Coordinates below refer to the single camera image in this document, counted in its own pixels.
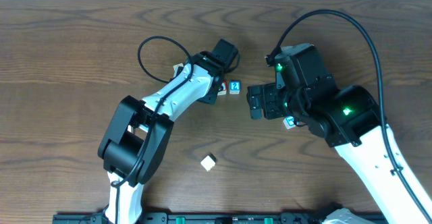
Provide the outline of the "red letter I block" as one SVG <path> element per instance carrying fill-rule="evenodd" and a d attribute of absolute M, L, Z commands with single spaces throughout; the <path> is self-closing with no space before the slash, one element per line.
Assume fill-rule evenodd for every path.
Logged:
<path fill-rule="evenodd" d="M 217 95 L 221 96 L 221 95 L 226 95 L 226 94 L 227 94 L 227 84 L 226 84 L 226 81 L 223 81 L 221 83 L 221 86 L 219 87 Z"/>

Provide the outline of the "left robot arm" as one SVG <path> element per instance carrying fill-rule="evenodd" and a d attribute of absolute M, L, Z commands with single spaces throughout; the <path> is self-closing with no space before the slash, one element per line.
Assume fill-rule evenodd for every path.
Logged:
<path fill-rule="evenodd" d="M 221 39 L 212 51 L 187 54 L 152 95 L 121 100 L 97 152 L 110 181 L 105 223 L 140 221 L 144 185 L 163 160 L 175 120 L 196 101 L 214 104 L 224 76 L 239 62 L 238 48 Z"/>

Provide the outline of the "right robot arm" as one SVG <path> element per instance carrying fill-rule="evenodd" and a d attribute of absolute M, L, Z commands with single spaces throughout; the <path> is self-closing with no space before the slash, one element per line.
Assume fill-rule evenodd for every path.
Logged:
<path fill-rule="evenodd" d="M 379 106 L 362 86 L 340 90 L 311 44 L 283 47 L 272 65 L 275 81 L 249 86 L 252 119 L 282 118 L 306 126 L 334 148 L 362 180 L 389 223 L 427 223 L 431 199 L 413 174 Z"/>

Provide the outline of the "blue number 2 block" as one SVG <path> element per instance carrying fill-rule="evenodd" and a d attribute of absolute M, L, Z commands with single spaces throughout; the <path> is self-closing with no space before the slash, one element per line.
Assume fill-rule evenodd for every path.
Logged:
<path fill-rule="evenodd" d="M 230 81 L 229 83 L 229 93 L 230 94 L 239 94 L 241 89 L 241 83 L 240 81 Z"/>

